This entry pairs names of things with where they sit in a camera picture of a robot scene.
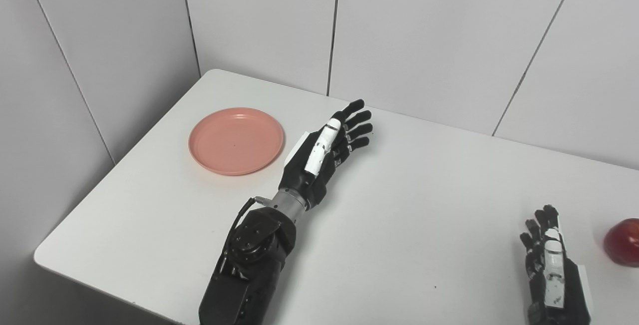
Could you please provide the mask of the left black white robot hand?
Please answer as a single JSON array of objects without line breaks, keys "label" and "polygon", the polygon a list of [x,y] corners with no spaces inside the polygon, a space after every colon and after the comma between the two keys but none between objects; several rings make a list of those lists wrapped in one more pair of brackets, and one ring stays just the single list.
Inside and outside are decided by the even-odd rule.
[{"label": "left black white robot hand", "polygon": [[286,163],[279,189],[296,192],[307,209],[319,204],[336,169],[355,150],[369,145],[372,113],[364,107],[362,99],[351,102],[308,134]]}]

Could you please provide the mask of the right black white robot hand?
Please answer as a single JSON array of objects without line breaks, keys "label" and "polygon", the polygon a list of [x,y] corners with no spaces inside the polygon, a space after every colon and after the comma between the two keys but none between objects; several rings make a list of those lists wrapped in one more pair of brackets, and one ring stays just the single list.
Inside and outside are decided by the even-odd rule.
[{"label": "right black white robot hand", "polygon": [[579,266],[568,257],[559,213],[550,204],[525,221],[520,234],[531,303],[530,325],[589,325],[591,312]]}]

